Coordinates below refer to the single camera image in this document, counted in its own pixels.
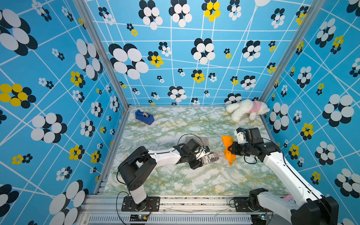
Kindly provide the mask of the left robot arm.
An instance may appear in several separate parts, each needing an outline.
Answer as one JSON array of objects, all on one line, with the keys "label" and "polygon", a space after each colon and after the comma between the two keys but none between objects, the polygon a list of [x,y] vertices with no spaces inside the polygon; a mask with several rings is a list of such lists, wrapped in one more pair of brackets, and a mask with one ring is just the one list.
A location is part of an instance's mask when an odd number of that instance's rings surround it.
[{"label": "left robot arm", "polygon": [[142,211],[150,206],[144,183],[155,168],[188,163],[195,170],[211,162],[212,158],[218,159],[208,146],[199,144],[194,138],[161,151],[140,146],[118,166],[117,175],[124,180],[136,211]]}]

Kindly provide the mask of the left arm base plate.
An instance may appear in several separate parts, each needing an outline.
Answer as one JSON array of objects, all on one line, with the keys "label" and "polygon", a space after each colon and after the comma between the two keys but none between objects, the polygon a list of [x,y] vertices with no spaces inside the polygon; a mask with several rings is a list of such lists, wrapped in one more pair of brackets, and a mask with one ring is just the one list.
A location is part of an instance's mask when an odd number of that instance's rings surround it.
[{"label": "left arm base plate", "polygon": [[160,207],[160,197],[150,196],[136,204],[131,196],[123,199],[122,212],[158,212]]}]

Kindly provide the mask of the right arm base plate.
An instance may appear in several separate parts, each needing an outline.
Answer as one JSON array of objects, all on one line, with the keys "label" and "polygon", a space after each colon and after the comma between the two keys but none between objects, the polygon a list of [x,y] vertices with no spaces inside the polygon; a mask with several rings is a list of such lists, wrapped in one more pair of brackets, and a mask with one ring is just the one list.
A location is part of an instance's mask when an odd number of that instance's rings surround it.
[{"label": "right arm base plate", "polygon": [[248,197],[234,197],[229,201],[231,207],[235,208],[236,212],[248,212],[248,213],[260,213],[266,214],[271,213],[272,211],[268,211],[268,209],[260,208],[258,210],[253,210],[248,205]]}]

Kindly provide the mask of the newspaper print eyeglass case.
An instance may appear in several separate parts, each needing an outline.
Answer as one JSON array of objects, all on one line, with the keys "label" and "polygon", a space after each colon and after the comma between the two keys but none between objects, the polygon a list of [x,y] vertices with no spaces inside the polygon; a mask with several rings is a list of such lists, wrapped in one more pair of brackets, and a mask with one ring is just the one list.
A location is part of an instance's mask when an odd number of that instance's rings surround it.
[{"label": "newspaper print eyeglass case", "polygon": [[218,161],[219,159],[219,156],[217,153],[215,152],[209,152],[207,155],[201,157],[201,163],[203,165],[207,165],[207,164],[210,164],[210,163],[214,163],[216,161]]}]

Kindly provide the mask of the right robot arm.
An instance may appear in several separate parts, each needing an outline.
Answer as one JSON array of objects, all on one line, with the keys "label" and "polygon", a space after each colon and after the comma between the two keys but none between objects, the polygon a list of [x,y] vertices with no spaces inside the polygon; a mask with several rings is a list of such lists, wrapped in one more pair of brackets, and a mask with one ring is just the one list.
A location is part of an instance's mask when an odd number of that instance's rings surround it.
[{"label": "right robot arm", "polygon": [[248,206],[253,211],[268,209],[293,225],[336,225],[339,205],[331,196],[324,196],[308,183],[287,162],[281,149],[269,139],[262,138],[258,128],[238,128],[235,138],[222,136],[225,151],[231,156],[254,157],[280,179],[295,202],[273,195],[265,188],[249,192]]}]

